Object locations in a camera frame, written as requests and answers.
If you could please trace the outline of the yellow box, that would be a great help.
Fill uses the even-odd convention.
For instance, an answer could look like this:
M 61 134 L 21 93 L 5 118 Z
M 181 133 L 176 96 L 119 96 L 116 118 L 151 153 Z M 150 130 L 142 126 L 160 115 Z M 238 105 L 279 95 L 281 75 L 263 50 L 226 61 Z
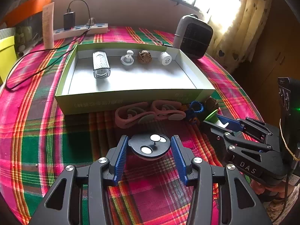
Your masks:
M 14 36 L 6 37 L 0 40 L 0 76 L 1 84 L 4 83 L 8 73 L 15 64 L 17 57 L 15 52 Z

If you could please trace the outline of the pink cosmetic tube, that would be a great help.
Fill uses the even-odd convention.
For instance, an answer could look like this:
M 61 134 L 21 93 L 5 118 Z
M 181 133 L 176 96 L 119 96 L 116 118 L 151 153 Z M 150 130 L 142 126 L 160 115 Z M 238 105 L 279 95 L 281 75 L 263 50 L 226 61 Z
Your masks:
M 54 48 L 53 17 L 54 2 L 45 5 L 42 11 L 42 32 L 44 49 Z

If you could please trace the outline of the green white shallow box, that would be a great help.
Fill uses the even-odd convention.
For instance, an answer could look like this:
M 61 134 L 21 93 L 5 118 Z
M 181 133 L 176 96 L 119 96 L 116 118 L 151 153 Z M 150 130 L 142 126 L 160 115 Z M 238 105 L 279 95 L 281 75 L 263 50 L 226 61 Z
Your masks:
M 127 50 L 134 52 L 134 64 L 124 66 L 121 57 Z M 149 64 L 140 64 L 138 52 L 151 53 Z M 110 76 L 94 77 L 93 53 L 104 51 L 110 65 Z M 159 62 L 166 51 L 172 57 L 168 66 Z M 66 62 L 55 93 L 64 115 L 115 110 L 138 102 L 170 100 L 188 104 L 204 101 L 215 88 L 181 50 L 136 43 L 88 43 L 75 47 Z

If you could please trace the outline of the white round jar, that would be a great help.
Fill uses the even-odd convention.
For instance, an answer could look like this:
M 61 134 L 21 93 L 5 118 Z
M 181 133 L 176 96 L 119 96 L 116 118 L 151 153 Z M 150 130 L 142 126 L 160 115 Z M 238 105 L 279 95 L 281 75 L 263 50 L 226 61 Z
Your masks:
M 172 62 L 172 57 L 170 54 L 168 54 L 166 51 L 162 52 L 159 57 L 159 62 L 163 65 L 163 66 L 168 66 L 171 62 Z

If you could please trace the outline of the brown walnut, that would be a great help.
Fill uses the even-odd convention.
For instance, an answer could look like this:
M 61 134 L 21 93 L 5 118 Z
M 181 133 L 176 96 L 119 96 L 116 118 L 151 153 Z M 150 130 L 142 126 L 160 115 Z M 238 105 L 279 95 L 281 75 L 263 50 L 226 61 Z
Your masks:
M 209 113 L 212 113 L 215 110 L 218 110 L 218 108 L 219 108 L 218 101 L 216 99 L 214 99 L 213 97 L 209 97 L 206 100 L 206 102 L 204 103 L 204 106 L 205 106 L 205 110 Z
M 137 59 L 138 59 L 138 62 L 143 65 L 149 64 L 150 62 L 152 62 L 151 53 L 147 50 L 139 51 Z

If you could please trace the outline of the grey portable fan heater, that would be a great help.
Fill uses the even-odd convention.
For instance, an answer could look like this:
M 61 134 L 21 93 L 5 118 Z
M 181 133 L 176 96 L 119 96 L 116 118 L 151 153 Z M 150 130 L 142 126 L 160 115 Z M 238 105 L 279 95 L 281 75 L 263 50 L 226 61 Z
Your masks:
M 180 49 L 189 57 L 202 58 L 213 36 L 213 28 L 196 14 L 184 15 L 174 34 L 173 48 Z

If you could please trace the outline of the small white knob gadget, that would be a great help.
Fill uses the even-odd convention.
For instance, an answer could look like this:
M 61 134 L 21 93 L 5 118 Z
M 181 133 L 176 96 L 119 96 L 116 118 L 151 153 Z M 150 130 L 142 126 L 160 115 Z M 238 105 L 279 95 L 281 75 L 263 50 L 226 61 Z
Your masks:
M 134 58 L 133 58 L 134 52 L 132 50 L 127 50 L 126 55 L 123 55 L 121 57 L 121 63 L 124 66 L 131 66 L 134 64 Z

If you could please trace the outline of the metal grater box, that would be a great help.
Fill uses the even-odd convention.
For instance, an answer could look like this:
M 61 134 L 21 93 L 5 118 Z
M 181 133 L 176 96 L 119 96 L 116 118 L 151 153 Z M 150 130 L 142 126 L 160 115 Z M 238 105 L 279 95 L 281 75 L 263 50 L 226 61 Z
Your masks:
M 110 65 L 107 54 L 104 51 L 93 53 L 93 73 L 94 78 L 104 79 L 110 76 Z

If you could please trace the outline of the striped box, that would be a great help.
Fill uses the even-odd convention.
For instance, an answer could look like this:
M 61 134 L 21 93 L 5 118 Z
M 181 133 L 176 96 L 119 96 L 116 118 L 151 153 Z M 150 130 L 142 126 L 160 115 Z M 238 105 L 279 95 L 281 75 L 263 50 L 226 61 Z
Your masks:
M 0 40 L 15 36 L 16 28 L 15 27 L 7 27 L 0 29 Z

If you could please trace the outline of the orange box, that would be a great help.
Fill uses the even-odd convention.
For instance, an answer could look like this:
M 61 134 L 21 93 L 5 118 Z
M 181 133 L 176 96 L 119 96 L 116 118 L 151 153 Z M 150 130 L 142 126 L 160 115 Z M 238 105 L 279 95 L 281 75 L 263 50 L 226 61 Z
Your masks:
M 52 0 L 28 0 L 17 8 L 9 12 L 2 20 L 7 27 L 14 27 L 27 18 L 43 11 L 43 7 L 51 3 Z

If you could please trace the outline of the green white spool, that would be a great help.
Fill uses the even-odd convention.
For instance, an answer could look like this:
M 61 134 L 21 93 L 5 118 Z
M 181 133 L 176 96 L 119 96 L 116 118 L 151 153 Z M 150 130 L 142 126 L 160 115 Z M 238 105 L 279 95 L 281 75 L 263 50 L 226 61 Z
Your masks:
M 229 123 L 228 122 L 226 122 L 225 124 L 221 123 L 221 121 L 217 118 L 217 114 L 218 114 L 218 109 L 216 109 L 209 116 L 207 116 L 205 121 L 213 123 L 219 127 L 226 128 L 229 125 Z

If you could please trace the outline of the white power strip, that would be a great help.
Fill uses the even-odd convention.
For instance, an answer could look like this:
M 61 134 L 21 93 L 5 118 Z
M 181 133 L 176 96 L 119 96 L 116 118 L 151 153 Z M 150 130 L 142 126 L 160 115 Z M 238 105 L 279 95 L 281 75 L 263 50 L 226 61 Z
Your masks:
M 81 34 L 83 34 L 89 26 L 87 25 L 78 25 L 75 26 L 72 29 L 64 30 L 63 28 L 57 29 L 53 31 L 53 38 L 54 40 L 60 40 L 65 38 L 71 38 L 71 37 L 78 37 Z M 106 34 L 108 32 L 108 24 L 107 23 L 97 23 L 94 24 L 89 28 L 89 31 L 87 32 L 88 35 L 94 35 L 94 34 Z

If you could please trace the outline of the cream heart curtain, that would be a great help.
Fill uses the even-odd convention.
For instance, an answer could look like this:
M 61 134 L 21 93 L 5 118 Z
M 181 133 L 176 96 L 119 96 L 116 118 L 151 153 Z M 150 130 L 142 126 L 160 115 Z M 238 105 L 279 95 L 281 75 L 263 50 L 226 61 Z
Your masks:
M 272 0 L 211 0 L 209 25 L 214 34 L 207 53 L 232 73 L 252 60 Z

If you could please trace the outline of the black disc with white pads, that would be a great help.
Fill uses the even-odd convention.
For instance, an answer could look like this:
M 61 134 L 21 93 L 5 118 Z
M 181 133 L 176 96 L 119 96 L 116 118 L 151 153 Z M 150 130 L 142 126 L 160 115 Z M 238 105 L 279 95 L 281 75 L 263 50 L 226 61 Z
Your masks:
M 169 138 L 158 133 L 141 133 L 133 135 L 128 146 L 139 158 L 154 161 L 162 158 L 171 147 Z

